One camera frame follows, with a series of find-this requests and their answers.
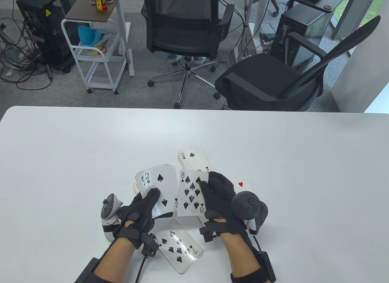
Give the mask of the person's right hand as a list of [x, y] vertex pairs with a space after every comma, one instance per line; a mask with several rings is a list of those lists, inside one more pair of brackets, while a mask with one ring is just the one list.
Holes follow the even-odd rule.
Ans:
[[232, 210], [232, 199], [235, 197], [235, 190], [232, 182], [224, 175], [211, 171], [208, 174], [208, 181], [199, 183], [205, 203], [205, 217], [208, 222], [200, 228], [206, 243], [213, 241], [223, 233], [239, 234], [243, 240], [252, 245], [247, 233], [247, 227], [236, 216]]

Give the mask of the person's left hand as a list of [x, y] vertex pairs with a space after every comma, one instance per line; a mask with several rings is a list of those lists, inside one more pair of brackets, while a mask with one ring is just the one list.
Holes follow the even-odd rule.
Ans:
[[139, 249], [143, 244], [142, 235], [154, 227], [152, 210], [160, 195], [158, 188], [151, 188], [145, 197], [138, 193], [128, 206], [123, 206], [118, 215], [121, 223], [113, 231], [114, 238], [126, 238]]

